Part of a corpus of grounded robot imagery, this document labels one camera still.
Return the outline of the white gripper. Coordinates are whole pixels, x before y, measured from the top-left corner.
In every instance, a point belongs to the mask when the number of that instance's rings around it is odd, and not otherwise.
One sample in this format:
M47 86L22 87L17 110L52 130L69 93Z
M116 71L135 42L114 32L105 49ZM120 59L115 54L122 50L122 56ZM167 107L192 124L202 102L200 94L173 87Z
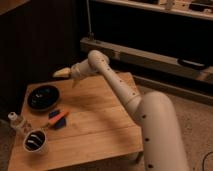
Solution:
M74 79L72 83L72 88L74 88L78 83L79 79L84 79L92 74L92 70L87 60L80 63L74 64L71 69L69 67L57 70L54 74L54 78L71 78Z

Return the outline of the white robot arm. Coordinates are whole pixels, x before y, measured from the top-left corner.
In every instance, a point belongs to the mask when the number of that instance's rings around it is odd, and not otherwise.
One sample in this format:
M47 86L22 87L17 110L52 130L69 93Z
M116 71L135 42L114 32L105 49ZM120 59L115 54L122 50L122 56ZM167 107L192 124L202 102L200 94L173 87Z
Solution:
M137 93L98 50L91 50L85 60L55 71L53 76L82 80L96 73L104 77L130 118L141 127L145 170L190 171L178 118L167 95Z

